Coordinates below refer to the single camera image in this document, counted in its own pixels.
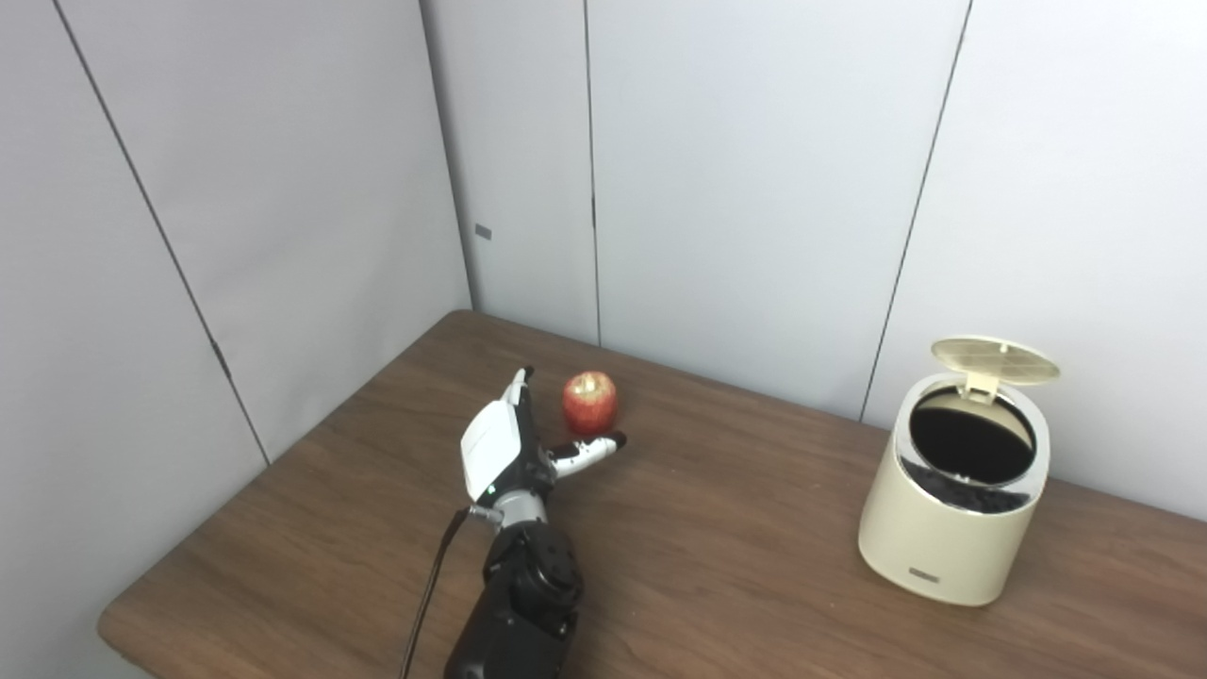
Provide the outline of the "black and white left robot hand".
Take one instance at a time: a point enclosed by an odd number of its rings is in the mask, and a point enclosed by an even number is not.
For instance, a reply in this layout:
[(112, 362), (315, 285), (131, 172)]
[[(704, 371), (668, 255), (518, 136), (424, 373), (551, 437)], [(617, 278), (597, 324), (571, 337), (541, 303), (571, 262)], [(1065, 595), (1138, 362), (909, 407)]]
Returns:
[(529, 381), (535, 369), (521, 367), (496, 400), (483, 406), (460, 441), (467, 494), (492, 508), (517, 491), (544, 499), (555, 482), (620, 451), (628, 437), (608, 431), (594, 438), (547, 447), (540, 441)]

